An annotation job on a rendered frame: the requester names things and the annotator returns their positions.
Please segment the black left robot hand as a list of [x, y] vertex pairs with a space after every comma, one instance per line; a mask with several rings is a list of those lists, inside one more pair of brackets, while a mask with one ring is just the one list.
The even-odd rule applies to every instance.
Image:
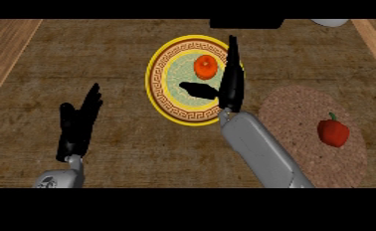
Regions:
[[101, 86], [93, 84], [82, 108], [77, 110], [71, 103], [62, 103], [61, 112], [61, 138], [56, 159], [67, 162], [74, 154], [85, 156], [89, 150], [93, 126], [104, 104]]

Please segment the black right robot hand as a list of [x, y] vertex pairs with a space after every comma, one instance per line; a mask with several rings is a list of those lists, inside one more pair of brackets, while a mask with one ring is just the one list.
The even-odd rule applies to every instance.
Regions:
[[207, 84], [192, 82], [182, 82], [180, 87], [192, 97], [208, 100], [219, 99], [219, 107], [223, 110], [229, 109], [233, 113], [241, 111], [244, 101], [244, 69], [235, 36], [229, 36], [226, 66], [219, 89]]

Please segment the orange squash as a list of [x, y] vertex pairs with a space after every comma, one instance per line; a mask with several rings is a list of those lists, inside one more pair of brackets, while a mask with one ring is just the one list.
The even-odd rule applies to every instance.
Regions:
[[202, 80], [210, 80], [217, 73], [217, 61], [211, 55], [201, 55], [194, 62], [194, 71]]

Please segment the yellow patterned plate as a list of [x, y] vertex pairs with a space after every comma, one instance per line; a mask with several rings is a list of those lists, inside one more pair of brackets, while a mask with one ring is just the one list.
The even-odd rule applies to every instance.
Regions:
[[[170, 40], [157, 50], [146, 70], [146, 92], [161, 115], [188, 126], [219, 122], [219, 99], [192, 97], [180, 87], [182, 82], [220, 87], [226, 66], [229, 43], [205, 35], [186, 35]], [[201, 55], [211, 55], [217, 61], [217, 73], [202, 80], [194, 71], [194, 62]]]

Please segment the round brown placemat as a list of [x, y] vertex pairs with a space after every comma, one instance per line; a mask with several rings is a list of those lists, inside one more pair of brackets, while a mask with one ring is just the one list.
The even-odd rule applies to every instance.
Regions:
[[[335, 114], [350, 128], [341, 147], [323, 143], [317, 126]], [[368, 151], [362, 130], [334, 98], [304, 86], [272, 91], [259, 110], [259, 119], [295, 159], [316, 187], [357, 187], [368, 170]]]

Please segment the black appliance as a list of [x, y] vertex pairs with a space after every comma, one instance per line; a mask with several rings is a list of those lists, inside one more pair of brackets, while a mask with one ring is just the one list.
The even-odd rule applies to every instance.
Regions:
[[216, 29], [278, 29], [282, 26], [282, 19], [211, 19], [210, 26]]

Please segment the red bell pepper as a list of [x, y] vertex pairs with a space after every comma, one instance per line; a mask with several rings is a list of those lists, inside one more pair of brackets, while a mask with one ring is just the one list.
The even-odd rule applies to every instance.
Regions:
[[338, 120], [335, 113], [329, 113], [329, 119], [319, 122], [317, 134], [320, 141], [332, 147], [343, 147], [348, 137], [350, 128]]

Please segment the white bowl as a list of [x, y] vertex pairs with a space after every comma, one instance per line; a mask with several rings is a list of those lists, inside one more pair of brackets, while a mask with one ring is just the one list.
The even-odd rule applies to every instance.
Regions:
[[325, 27], [341, 27], [350, 19], [312, 19], [312, 21]]

